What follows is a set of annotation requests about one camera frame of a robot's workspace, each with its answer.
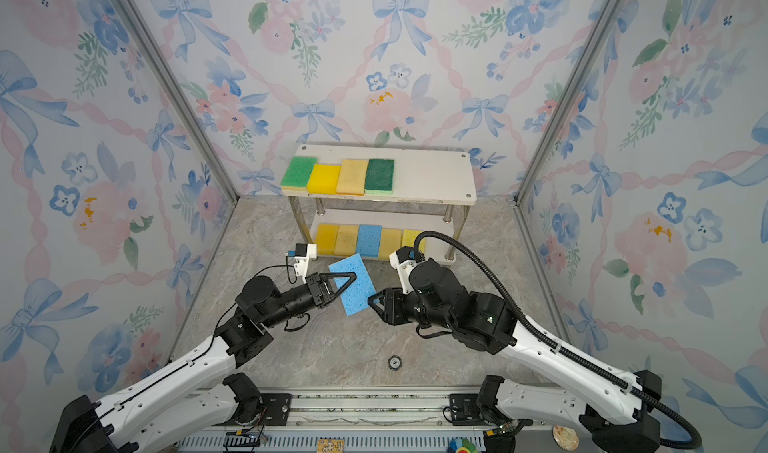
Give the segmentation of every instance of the shelf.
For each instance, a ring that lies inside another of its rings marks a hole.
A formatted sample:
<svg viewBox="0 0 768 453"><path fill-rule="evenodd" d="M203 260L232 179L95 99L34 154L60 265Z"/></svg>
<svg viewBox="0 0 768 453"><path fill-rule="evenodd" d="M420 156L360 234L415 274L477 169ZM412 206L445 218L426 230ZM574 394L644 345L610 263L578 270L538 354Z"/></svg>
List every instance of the shelf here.
<svg viewBox="0 0 768 453"><path fill-rule="evenodd" d="M463 206L477 202L472 164L465 152L303 145L296 150L296 156L314 156L318 163L330 165L340 165L342 160L395 160L392 195L312 195L306 191L283 191L285 196Z"/></svg>
<svg viewBox="0 0 768 453"><path fill-rule="evenodd" d="M320 216L315 213L310 227L310 234L314 238L317 234L317 226L320 224L329 225L375 225L382 228L395 229L417 229L426 231L438 231L453 236L453 221L443 222L442 216L419 215L414 213L397 213L381 211L360 211L357 209L328 209L326 214ZM438 263L451 264L456 261L446 260L448 253L448 244L437 238L423 239L426 242L424 255L427 258L434 258Z"/></svg>

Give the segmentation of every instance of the lower shelf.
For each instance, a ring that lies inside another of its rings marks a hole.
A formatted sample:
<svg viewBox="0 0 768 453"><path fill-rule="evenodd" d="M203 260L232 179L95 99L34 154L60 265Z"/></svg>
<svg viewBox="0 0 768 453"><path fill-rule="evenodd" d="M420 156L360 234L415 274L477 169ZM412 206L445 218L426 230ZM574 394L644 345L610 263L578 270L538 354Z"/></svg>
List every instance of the lower shelf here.
<svg viewBox="0 0 768 453"><path fill-rule="evenodd" d="M360 211L357 209L326 209L322 216L315 213L310 226L310 234L314 238L317 234L317 226L320 224L329 225L374 225L382 228L395 229L417 229L420 231L432 230L444 233L450 237L453 236L453 221L446 223L442 216L437 215L419 215L415 213L397 213L381 211ZM422 240L426 242L424 256L434 258L438 263L454 263L446 259L448 253L448 244L436 238L427 238Z"/></svg>

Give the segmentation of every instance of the wall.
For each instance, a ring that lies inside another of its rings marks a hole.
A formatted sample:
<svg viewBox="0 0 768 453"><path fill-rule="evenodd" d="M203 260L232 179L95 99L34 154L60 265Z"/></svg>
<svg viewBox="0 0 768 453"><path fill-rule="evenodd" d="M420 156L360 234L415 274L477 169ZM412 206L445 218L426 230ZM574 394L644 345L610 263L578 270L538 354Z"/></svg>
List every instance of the wall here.
<svg viewBox="0 0 768 453"><path fill-rule="evenodd" d="M0 0L0 450L164 364L231 203L108 0Z"/></svg>
<svg viewBox="0 0 768 453"><path fill-rule="evenodd" d="M517 190L602 0L135 0L243 194L297 143L462 149Z"/></svg>
<svg viewBox="0 0 768 453"><path fill-rule="evenodd" d="M629 0L524 204L575 343L707 451L768 451L765 6Z"/></svg>

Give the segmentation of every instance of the green sponge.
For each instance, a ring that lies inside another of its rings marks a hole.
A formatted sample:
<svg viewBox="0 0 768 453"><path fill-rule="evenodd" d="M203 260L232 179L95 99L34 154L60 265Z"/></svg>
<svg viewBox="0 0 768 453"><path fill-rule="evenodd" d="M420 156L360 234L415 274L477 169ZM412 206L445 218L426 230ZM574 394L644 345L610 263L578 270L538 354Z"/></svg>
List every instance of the green sponge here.
<svg viewBox="0 0 768 453"><path fill-rule="evenodd" d="M366 195L391 195L395 160L369 160Z"/></svg>
<svg viewBox="0 0 768 453"><path fill-rule="evenodd" d="M315 167L317 158L310 156L294 156L290 160L280 187L286 191L306 191L306 184L310 182L312 168Z"/></svg>

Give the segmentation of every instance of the black cable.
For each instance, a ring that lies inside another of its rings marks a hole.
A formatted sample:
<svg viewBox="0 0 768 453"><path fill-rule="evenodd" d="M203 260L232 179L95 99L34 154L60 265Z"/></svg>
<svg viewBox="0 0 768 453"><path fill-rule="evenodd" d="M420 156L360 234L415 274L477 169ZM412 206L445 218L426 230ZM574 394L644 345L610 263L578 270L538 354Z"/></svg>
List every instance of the black cable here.
<svg viewBox="0 0 768 453"><path fill-rule="evenodd" d="M301 318L302 316L306 316L306 321L304 322L304 324L303 324L303 325L301 325L301 326L298 326L298 327L296 327L296 328L288 328L288 322L286 321L286 327L285 327L285 328L283 328L283 331L284 331L284 332L288 332L288 333L293 333L293 332L297 332L297 331L299 331L300 329L302 329L303 327L305 327L305 326L306 326L306 324L307 324L307 323L309 323L309 322L310 322L310 320L312 319L312 316L310 316L310 314L309 314L309 313L302 313L301 315L298 315L298 316L296 316L296 317L297 317L297 318Z"/></svg>
<svg viewBox="0 0 768 453"><path fill-rule="evenodd" d="M422 326L418 325L416 326L416 334L421 336L424 339L430 339L430 338L437 338L438 336L450 335L451 332L443 331L443 332L429 333L428 335L422 335Z"/></svg>
<svg viewBox="0 0 768 453"><path fill-rule="evenodd" d="M478 266L478 268L480 268L480 271L482 271L485 274L485 276L491 281L491 283L502 295L502 297L507 302L507 304L509 304L509 308L512 310L512 315L514 316L514 318L517 319L523 325L523 327L527 329L533 336L535 336L536 339L538 339L539 341L547 345L550 349L552 349L556 353L561 353L565 358L568 358L573 362L579 363L581 366L585 367L589 371L592 371L596 375L599 375L607 379L614 385L617 385L622 390L626 390L629 388L629 383L627 381L624 381L623 379L610 373L609 371L602 369L601 367L597 366L595 363L590 362L589 360L581 357L581 355L577 355L576 353L565 348L564 346L560 346L560 349L558 350L558 343L556 341L554 341L552 338L547 336L545 333L542 333L541 331L539 331L538 328L533 326L533 324L531 324L531 322L528 321L522 309L520 309L518 304L514 302L512 296L509 294L509 292L504 287L502 282L496 277L496 275L494 275L493 271L491 271L491 269L488 266L485 266L485 263L477 255L475 255L475 253L473 253L469 248L465 247L463 244L459 243L454 238L449 237L448 235L437 232L437 231L422 231L421 233L419 233L416 239L413 241L413 253L417 263L420 263L425 259L422 252L418 250L418 246L419 246L419 243L424 238L427 238L427 237L441 239L445 243L451 245L452 247L455 247L458 251L464 253L464 255L467 258L471 259L472 262L475 263L475 265ZM677 448L679 450L695 450L696 448L699 448L701 446L701 435L699 434L698 430L688 420L683 418L679 413L669 408L661 401L656 400L654 397L648 395L648 393L645 393L642 390L632 387L630 392L632 395L638 397L646 405L652 408L656 408L661 413L664 413L672 421L674 421L675 423L680 425L683 429L685 429L690 435L690 440L688 441L659 439L659 445L666 446L667 448Z"/></svg>

